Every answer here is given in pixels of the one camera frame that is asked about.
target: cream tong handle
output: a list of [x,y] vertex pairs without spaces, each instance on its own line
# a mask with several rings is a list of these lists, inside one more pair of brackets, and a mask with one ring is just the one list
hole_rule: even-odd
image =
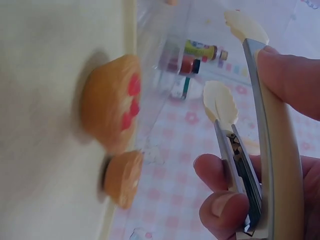
[[257,230],[259,225],[267,226],[269,240],[303,240],[303,176],[289,106],[259,79],[256,59],[266,45],[249,38],[242,45],[253,89],[262,163],[262,216]]

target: fingernail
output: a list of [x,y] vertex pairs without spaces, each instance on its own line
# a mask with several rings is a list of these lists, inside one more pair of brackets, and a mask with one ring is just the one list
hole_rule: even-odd
[[220,218],[227,202],[234,195],[236,195],[236,193],[226,193],[226,194],[221,195],[218,198],[216,198],[211,205],[212,214],[215,215],[216,217]]
[[200,158],[200,156],[198,156],[194,161],[193,161],[193,168],[195,168],[196,165],[196,161]]
[[279,54],[279,52],[272,46],[265,46],[263,50],[265,50],[269,54]]

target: red fruit topping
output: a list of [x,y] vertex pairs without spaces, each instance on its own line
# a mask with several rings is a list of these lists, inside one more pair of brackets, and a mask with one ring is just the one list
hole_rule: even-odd
[[141,91],[141,80],[140,80],[139,74],[134,73],[129,82],[128,94],[129,96],[136,96],[140,93],[140,91]]
[[131,116],[133,116],[133,117],[137,116],[139,111],[140,111],[140,107],[139,107],[137,100],[132,99],[131,106],[130,106]]
[[131,126],[131,121],[132,121],[132,116],[130,113],[125,112],[122,116],[122,128],[121,130],[126,130],[130,128]]

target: bottle cap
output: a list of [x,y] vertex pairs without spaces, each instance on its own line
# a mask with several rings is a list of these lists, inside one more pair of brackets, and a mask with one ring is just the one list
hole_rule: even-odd
[[200,59],[195,59],[195,60],[193,61],[192,72],[193,72],[194,74],[198,74],[198,73],[199,73],[200,63],[201,63],[201,60],[200,60]]
[[228,52],[225,50],[221,50],[220,57],[221,60],[226,61],[228,58]]

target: miniature tongs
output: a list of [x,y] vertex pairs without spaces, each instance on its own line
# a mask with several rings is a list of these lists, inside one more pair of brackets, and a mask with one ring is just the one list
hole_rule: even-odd
[[259,132],[262,187],[234,125],[214,122],[229,189],[246,193],[249,214],[237,239],[302,240],[304,192],[300,155],[288,105],[260,81],[256,59],[269,38],[263,28],[239,11],[224,14],[231,32],[241,41],[249,68]]

